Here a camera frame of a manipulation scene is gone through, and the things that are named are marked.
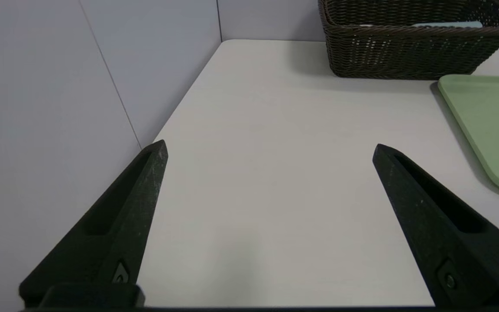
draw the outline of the green tray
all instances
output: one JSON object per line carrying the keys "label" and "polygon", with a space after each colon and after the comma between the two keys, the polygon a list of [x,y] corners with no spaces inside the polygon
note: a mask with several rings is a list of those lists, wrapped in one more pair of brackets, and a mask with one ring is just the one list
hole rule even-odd
{"label": "green tray", "polygon": [[446,75],[438,87],[486,173],[499,186],[499,77]]}

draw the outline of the brown wicker basket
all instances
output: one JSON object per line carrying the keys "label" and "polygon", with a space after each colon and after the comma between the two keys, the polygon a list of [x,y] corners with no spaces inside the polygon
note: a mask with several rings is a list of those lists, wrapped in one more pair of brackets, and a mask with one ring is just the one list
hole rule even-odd
{"label": "brown wicker basket", "polygon": [[[319,10],[339,77],[470,74],[499,49],[499,0],[319,0]],[[463,21],[483,28],[412,26]]]}

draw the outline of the table surface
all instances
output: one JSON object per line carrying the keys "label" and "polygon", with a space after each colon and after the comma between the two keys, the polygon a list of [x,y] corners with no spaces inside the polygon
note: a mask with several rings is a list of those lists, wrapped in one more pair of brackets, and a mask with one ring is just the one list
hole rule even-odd
{"label": "table surface", "polygon": [[[476,73],[499,75],[499,51]],[[324,42],[222,43],[161,139],[150,306],[431,306],[378,143],[499,227],[499,189],[434,81],[337,78]]]}

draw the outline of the screw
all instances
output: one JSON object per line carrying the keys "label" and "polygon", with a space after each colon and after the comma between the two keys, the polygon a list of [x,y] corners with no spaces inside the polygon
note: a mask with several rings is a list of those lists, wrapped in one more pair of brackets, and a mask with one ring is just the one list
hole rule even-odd
{"label": "screw", "polygon": [[456,288],[456,280],[451,274],[446,275],[446,286],[450,289],[455,289]]}

